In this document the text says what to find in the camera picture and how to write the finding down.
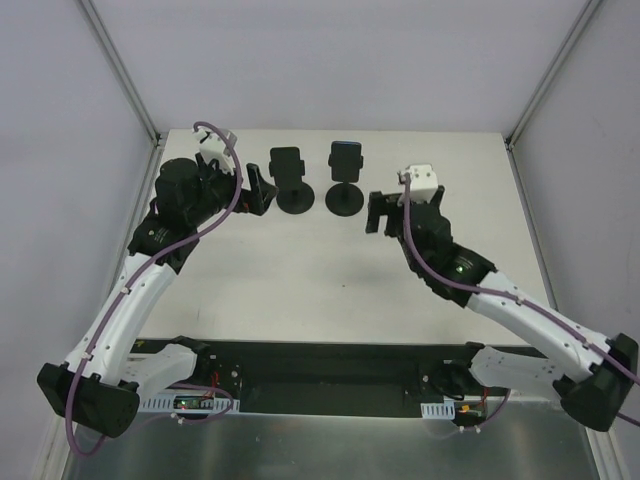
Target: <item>white table surface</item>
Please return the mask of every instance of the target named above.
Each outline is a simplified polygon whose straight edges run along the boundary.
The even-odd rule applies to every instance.
[[[370,191],[399,191],[396,172],[431,163],[447,191],[442,213],[458,243],[483,254],[546,302],[542,278],[499,134],[236,130],[244,163],[267,181],[269,150],[297,146],[316,202],[288,215],[273,202],[264,217],[233,214],[201,240],[160,299],[141,337],[497,345],[524,342],[495,322],[435,296],[407,267],[397,240],[365,235]],[[358,186],[365,206],[331,214],[331,142],[361,142]],[[172,130],[162,161],[193,158],[188,130]]]

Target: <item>white wall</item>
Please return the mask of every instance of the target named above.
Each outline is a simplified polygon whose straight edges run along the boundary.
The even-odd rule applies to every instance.
[[[585,0],[96,0],[162,131],[515,124]]]
[[[150,153],[72,1],[0,2],[0,478],[31,478],[36,385],[96,314]]]
[[[640,339],[640,3],[605,2],[516,146],[560,309]],[[637,388],[623,408],[640,418]],[[618,438],[640,478],[640,429]]]

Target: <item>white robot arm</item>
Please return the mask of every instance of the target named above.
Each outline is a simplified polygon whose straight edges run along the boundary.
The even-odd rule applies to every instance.
[[[633,385],[613,362],[635,374],[638,344],[624,334],[609,339],[545,307],[489,260],[455,243],[440,214],[444,187],[431,165],[407,167],[399,179],[403,194],[370,194],[367,233],[387,216],[385,235],[399,240],[410,269],[434,293],[498,322],[546,357],[469,344],[475,355],[462,368],[486,387],[559,400],[583,425],[608,430]]]
[[[233,146],[236,137],[221,132]],[[93,325],[62,365],[45,364],[38,375],[56,413],[66,416],[71,395],[73,420],[110,437],[128,428],[140,403],[168,386],[184,379],[211,385],[208,347],[188,338],[172,340],[145,360],[127,362],[151,310],[198,243],[188,239],[211,216],[229,208],[236,192],[239,172],[225,142],[202,128],[193,133],[200,152],[195,161],[176,158],[162,165],[156,197],[134,232],[130,255]],[[251,190],[241,190],[233,211],[263,215],[276,189],[262,179],[256,165],[246,169]]]

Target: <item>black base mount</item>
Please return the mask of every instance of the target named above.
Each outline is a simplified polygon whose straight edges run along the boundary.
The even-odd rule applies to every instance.
[[[362,210],[364,195],[355,185],[338,183],[329,189],[324,202],[334,215],[351,217]]]
[[[298,190],[281,191],[276,197],[276,203],[283,212],[299,215],[309,210],[315,199],[313,189],[303,182]]]

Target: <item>phone holder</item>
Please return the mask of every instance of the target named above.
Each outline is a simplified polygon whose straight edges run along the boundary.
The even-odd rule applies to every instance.
[[[362,145],[356,142],[333,142],[329,166],[331,180],[340,182],[329,189],[324,199],[329,211],[340,217],[355,215],[364,205],[364,195],[353,185],[364,165]]]
[[[276,203],[283,212],[298,215],[309,210],[315,201],[313,189],[302,181],[304,160],[298,147],[272,148],[269,174],[278,188]]]

